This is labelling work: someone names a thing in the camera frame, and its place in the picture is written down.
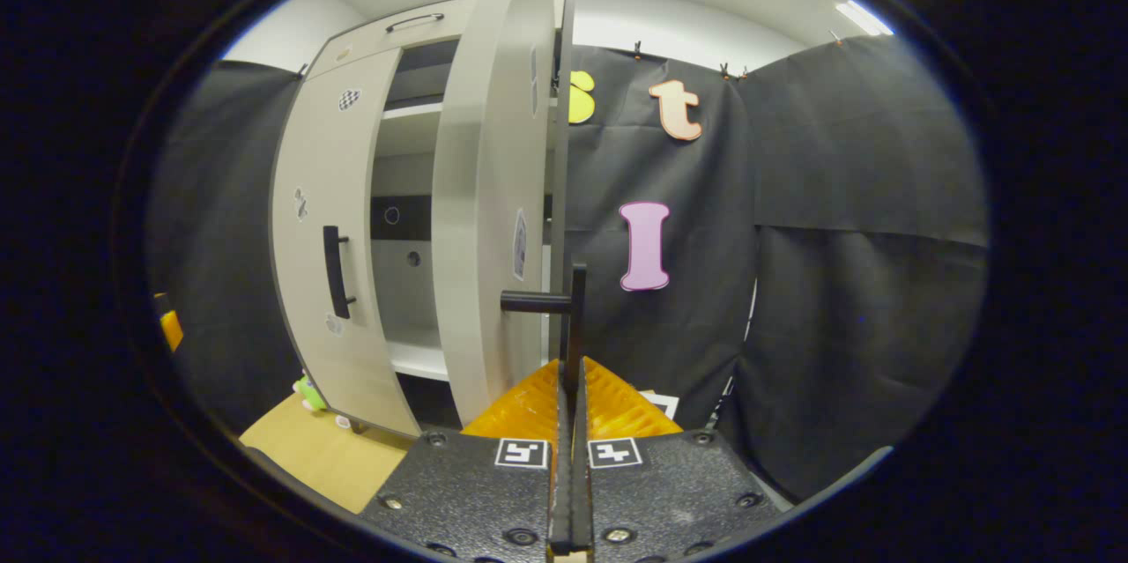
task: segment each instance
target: black fabric backdrop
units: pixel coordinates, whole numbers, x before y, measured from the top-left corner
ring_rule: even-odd
[[[567,255],[589,264],[585,353],[682,398],[793,500],[895,445],[970,338],[986,278],[975,146],[895,37],[812,49],[724,81],[685,62],[578,46],[596,114],[571,127]],[[649,86],[699,96],[691,143]],[[624,292],[625,202],[670,208],[670,284]],[[756,310],[744,341],[756,280]]]
[[[235,433],[290,394],[301,364],[279,308],[271,169],[298,76],[222,61],[171,131],[147,213],[147,269],[184,329],[185,382]]]

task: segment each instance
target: checkered sticker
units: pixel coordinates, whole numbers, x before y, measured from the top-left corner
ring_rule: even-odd
[[[515,468],[548,468],[548,442],[545,440],[511,440],[497,442],[494,466]]]
[[[359,89],[346,89],[341,93],[341,100],[337,102],[337,109],[344,112],[349,109],[355,102],[360,100]]]
[[[642,464],[642,454],[638,452],[634,438],[591,440],[588,442],[588,463],[592,468],[637,466]]]

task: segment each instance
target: white cabinet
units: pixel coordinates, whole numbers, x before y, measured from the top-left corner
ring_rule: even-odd
[[[500,294],[541,289],[564,1],[423,6],[315,60],[279,146],[271,237],[285,320],[331,410],[417,436],[397,373],[449,382],[467,423],[543,362],[539,318],[502,315]]]

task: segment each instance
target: cabinet door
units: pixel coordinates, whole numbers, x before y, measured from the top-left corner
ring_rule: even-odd
[[[380,325],[369,238],[376,139],[399,53],[299,89],[274,166],[271,249],[290,334],[327,406],[417,436]],[[347,241],[329,243],[326,227]]]
[[[540,290],[553,25],[553,0],[478,0],[447,81],[431,248],[462,423],[540,364],[540,316],[502,314],[500,301],[502,290]]]

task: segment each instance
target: black metal plate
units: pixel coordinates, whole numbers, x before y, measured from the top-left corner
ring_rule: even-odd
[[[494,466],[501,440],[442,436],[440,446],[431,443],[432,433],[412,446],[361,518],[432,549],[447,547],[467,561],[544,563],[553,465]],[[402,508],[388,508],[389,499]],[[513,529],[529,530],[536,540],[517,545],[505,536]]]
[[[702,436],[708,441],[698,441]],[[635,443],[641,465],[590,469],[596,563],[673,561],[779,514],[716,433],[685,431]],[[747,507],[740,502],[746,495],[754,495]],[[608,540],[616,529],[629,536]]]

